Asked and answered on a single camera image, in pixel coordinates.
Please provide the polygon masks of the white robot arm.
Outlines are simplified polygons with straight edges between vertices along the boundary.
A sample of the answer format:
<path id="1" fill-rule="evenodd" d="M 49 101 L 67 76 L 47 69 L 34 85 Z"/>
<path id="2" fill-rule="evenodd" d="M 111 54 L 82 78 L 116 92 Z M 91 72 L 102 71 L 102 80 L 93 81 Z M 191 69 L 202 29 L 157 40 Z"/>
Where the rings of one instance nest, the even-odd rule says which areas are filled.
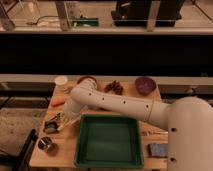
<path id="1" fill-rule="evenodd" d="M 62 128 L 73 124 L 86 106 L 104 108 L 168 132 L 168 171 L 213 171 L 213 106 L 197 97 L 171 104 L 103 93 L 86 78 L 74 86 L 66 100 Z"/>

